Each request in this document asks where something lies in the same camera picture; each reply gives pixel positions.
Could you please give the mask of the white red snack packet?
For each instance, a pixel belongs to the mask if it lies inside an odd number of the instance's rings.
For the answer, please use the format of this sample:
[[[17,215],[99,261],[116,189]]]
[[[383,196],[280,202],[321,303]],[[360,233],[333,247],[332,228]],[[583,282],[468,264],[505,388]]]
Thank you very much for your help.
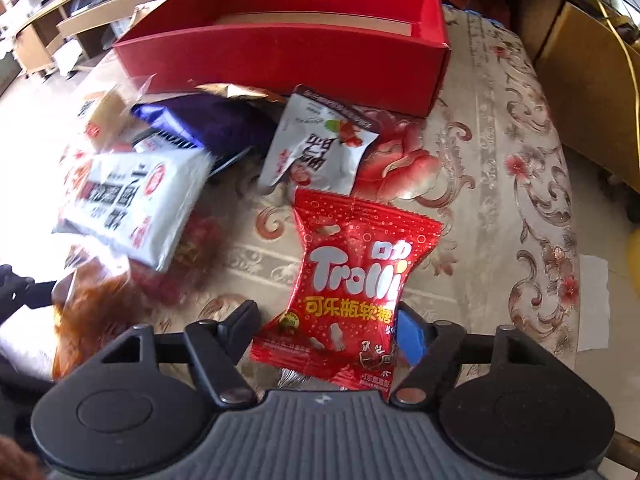
[[[299,84],[288,99],[258,178],[262,192],[282,179],[348,195],[381,125],[355,107]]]

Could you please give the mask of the white sausage packet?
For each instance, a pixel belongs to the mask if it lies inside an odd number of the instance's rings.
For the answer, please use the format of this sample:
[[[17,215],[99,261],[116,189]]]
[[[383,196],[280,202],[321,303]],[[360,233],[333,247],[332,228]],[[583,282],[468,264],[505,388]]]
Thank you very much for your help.
[[[114,252],[164,272],[213,162],[204,148],[108,152],[79,159],[65,176],[53,231],[92,236]]]

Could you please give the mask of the red Trolli gummy packet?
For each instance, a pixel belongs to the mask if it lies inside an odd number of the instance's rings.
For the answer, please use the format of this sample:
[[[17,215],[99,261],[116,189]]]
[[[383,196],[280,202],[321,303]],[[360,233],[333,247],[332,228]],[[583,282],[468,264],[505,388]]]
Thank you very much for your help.
[[[442,224],[362,198],[298,188],[302,263],[285,310],[253,338],[250,357],[350,390],[390,395],[396,310]]]

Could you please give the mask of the wooden TV stand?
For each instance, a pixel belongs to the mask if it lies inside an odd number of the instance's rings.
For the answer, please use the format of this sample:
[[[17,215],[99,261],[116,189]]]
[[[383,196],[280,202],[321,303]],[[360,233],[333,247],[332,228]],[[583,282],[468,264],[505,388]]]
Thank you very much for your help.
[[[91,60],[102,51],[107,26],[129,18],[134,8],[152,0],[44,0],[31,14],[14,14],[9,40],[14,58],[26,74],[54,69],[53,53],[75,39]]]

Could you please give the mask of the round bun packet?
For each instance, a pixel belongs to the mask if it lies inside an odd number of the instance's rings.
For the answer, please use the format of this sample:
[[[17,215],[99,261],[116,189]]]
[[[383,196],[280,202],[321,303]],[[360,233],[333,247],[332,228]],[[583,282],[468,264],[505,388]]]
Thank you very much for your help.
[[[154,75],[102,84],[82,96],[76,113],[78,131],[95,153],[110,150],[128,128],[131,109],[147,93]]]

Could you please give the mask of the brown clear snack packet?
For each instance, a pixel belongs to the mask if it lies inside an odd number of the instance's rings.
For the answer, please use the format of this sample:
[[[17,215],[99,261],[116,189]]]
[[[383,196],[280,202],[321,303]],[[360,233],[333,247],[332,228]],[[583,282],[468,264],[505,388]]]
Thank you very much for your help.
[[[52,378],[61,380],[130,327],[151,305],[131,274],[129,260],[74,245],[65,275],[51,292],[56,350]]]

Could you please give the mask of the red cardboard box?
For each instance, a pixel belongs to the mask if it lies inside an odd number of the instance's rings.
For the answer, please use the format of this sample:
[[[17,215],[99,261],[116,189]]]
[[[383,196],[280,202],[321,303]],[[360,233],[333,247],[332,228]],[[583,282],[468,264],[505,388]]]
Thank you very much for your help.
[[[155,93],[240,84],[427,115],[450,55],[440,0],[166,0],[115,44]]]

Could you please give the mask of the floral tablecloth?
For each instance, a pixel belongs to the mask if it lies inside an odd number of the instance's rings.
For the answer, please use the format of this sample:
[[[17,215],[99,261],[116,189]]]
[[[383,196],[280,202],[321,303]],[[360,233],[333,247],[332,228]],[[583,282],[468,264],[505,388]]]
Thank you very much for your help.
[[[430,114],[340,101],[381,125],[345,196],[442,224],[399,304],[473,333],[511,324],[573,365],[579,273],[570,182],[546,99],[518,36],[469,12],[446,9],[444,19],[450,57]],[[293,212],[300,187],[284,178],[262,192],[266,156],[249,152],[221,172],[210,170],[164,272],[92,236],[80,234],[78,245],[129,260],[151,305],[142,323],[157,333],[221,320],[246,300],[258,304],[261,330],[288,306],[303,257]],[[260,390],[347,389],[254,361],[250,346],[240,365]]]

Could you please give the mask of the purple snack packet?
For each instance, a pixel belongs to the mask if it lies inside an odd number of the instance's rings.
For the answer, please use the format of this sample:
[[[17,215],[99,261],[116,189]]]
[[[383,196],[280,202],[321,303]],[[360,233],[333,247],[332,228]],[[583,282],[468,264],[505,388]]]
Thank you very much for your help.
[[[212,174],[221,172],[249,152],[266,156],[277,123],[247,101],[209,93],[191,93],[131,107],[134,118],[213,156]]]

